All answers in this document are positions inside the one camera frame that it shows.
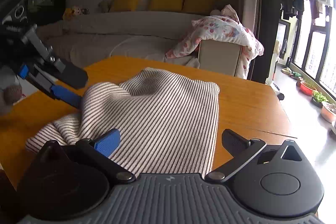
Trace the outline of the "brown striped sweater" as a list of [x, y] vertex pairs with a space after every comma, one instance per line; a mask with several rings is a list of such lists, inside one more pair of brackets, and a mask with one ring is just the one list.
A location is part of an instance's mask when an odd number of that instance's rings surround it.
[[73, 145], [117, 129], [121, 142], [110, 159], [133, 174], [209, 173], [218, 132], [216, 83], [146, 68], [121, 83], [97, 83], [81, 110], [55, 120], [26, 141], [38, 152], [49, 140]]

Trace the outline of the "beige covered sofa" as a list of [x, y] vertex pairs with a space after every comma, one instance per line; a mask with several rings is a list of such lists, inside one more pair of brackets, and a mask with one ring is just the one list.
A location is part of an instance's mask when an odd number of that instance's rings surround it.
[[111, 56], [126, 56], [200, 68], [237, 76], [241, 47], [205, 40], [198, 52], [176, 59], [173, 49], [201, 16], [163, 11], [107, 12], [76, 16], [38, 27], [37, 34], [54, 52], [84, 68]]

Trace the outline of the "yellow plush toy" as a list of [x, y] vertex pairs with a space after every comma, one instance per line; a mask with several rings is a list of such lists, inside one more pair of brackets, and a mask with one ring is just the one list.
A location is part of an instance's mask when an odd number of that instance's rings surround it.
[[71, 20], [74, 17], [74, 10], [72, 8], [66, 8], [63, 14], [63, 20]]

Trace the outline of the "white pink plush toy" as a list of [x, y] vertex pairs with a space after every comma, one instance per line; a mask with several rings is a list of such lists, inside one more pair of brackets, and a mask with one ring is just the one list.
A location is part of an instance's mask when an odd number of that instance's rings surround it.
[[88, 15], [89, 14], [89, 9], [81, 8], [79, 6], [72, 6], [72, 14], [74, 16], [79, 16], [79, 15]]

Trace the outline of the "black white floor cleaner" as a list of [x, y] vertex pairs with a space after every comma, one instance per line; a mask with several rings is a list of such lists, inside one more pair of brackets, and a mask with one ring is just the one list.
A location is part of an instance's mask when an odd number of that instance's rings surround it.
[[276, 85], [276, 83], [274, 81], [274, 79], [276, 78], [277, 63], [278, 63], [279, 54], [280, 54], [280, 42], [278, 40], [276, 40], [275, 44], [274, 44], [273, 53], [272, 53], [269, 76], [266, 79], [266, 84], [269, 85], [272, 88], [272, 90], [276, 94], [278, 100], [282, 101], [285, 98], [285, 96], [280, 91], [280, 88]]

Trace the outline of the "red plastic basin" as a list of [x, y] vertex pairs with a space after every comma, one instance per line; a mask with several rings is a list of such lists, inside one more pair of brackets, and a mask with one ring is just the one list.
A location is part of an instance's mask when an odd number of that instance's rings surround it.
[[306, 81], [301, 81], [300, 82], [300, 90], [306, 94], [307, 96], [312, 97], [314, 92], [317, 91], [317, 89], [310, 83]]

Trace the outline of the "left yellow cushion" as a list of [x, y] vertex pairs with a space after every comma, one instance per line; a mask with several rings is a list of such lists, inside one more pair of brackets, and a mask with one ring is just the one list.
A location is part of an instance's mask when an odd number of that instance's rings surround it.
[[136, 11], [140, 0], [112, 0], [109, 12]]

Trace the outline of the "yellow cushion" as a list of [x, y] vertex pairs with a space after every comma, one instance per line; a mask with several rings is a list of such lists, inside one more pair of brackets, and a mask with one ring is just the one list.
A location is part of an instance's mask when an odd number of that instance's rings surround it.
[[184, 0], [182, 12], [186, 14], [208, 15], [219, 0]]
[[109, 12], [136, 11], [140, 0], [112, 0]]
[[184, 0], [150, 0], [148, 10], [181, 12]]

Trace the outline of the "green slippers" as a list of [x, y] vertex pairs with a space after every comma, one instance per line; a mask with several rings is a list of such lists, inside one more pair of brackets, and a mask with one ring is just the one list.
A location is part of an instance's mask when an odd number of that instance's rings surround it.
[[288, 75], [289, 77], [291, 77], [292, 79], [299, 79], [300, 77], [302, 77], [302, 75], [298, 72], [292, 71], [289, 67], [285, 67], [282, 70], [282, 73]]

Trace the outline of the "black tray with greens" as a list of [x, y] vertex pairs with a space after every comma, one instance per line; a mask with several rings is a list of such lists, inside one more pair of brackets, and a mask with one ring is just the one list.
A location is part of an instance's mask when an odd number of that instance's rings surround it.
[[328, 102], [327, 98], [319, 91], [313, 91], [313, 95], [311, 97], [311, 103], [319, 108], [322, 108], [323, 102]]

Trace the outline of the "pink flower pot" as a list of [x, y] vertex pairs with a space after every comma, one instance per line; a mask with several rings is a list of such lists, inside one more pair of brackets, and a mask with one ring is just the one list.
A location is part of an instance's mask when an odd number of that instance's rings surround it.
[[324, 120], [329, 123], [335, 122], [336, 109], [335, 104], [329, 102], [322, 102], [321, 115]]

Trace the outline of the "middle yellow cushion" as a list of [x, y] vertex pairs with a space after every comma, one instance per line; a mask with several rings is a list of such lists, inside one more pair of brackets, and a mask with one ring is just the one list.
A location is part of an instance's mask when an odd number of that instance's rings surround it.
[[181, 12], [184, 0], [150, 0], [148, 10]]

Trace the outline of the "floral pink white blanket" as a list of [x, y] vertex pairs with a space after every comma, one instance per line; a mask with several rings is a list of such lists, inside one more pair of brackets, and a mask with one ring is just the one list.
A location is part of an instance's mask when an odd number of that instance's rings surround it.
[[264, 54], [264, 46], [226, 5], [218, 15], [193, 20], [186, 37], [165, 55], [177, 59], [196, 51], [200, 69], [246, 80], [251, 61]]

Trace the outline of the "right yellow cushion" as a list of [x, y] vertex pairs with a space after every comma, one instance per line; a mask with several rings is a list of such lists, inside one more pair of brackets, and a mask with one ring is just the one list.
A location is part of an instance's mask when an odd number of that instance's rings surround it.
[[182, 12], [186, 14], [208, 15], [219, 0], [184, 0]]

